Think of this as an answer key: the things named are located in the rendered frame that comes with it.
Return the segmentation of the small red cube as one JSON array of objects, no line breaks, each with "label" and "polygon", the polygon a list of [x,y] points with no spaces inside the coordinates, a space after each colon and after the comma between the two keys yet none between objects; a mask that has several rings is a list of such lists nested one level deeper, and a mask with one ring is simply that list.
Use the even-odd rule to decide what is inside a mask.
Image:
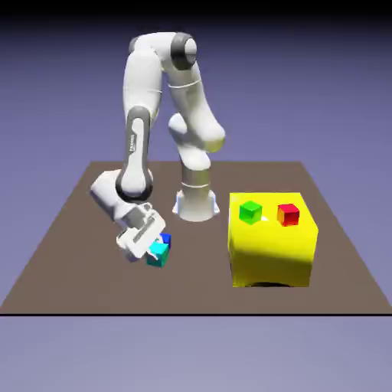
[{"label": "small red cube", "polygon": [[279,204],[277,210],[277,220],[284,227],[296,226],[299,224],[299,209],[294,204]]}]

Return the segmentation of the large yellow box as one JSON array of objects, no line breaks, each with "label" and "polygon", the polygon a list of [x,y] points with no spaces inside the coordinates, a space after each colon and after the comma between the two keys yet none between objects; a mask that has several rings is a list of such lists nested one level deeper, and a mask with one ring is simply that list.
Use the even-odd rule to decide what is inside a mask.
[{"label": "large yellow box", "polygon": [[[261,220],[239,219],[242,203],[263,206]],[[279,204],[294,204],[299,224],[284,227],[277,220]],[[307,287],[319,229],[299,192],[234,192],[229,199],[227,245],[234,287],[259,283]]]}]

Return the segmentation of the small green cube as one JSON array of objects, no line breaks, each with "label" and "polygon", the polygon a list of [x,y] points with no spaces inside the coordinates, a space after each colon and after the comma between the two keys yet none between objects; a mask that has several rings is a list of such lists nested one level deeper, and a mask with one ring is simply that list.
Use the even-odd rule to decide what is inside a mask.
[{"label": "small green cube", "polygon": [[261,220],[263,206],[254,201],[242,203],[239,208],[239,219],[247,224],[255,224]]}]

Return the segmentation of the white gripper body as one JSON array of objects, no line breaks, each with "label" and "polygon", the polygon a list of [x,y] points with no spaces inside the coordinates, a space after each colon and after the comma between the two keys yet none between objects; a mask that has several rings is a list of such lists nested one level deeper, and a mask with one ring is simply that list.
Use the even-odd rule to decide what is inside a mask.
[{"label": "white gripper body", "polygon": [[131,262],[141,259],[165,229],[165,221],[157,211],[130,211],[121,223],[123,231],[116,243]]}]

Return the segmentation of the small cyan cube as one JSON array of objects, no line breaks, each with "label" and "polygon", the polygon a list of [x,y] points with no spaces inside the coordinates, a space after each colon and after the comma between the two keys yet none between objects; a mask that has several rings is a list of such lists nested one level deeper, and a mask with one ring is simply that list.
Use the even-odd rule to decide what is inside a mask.
[{"label": "small cyan cube", "polygon": [[146,254],[146,262],[150,266],[162,268],[168,258],[169,245],[167,243],[154,242]]}]

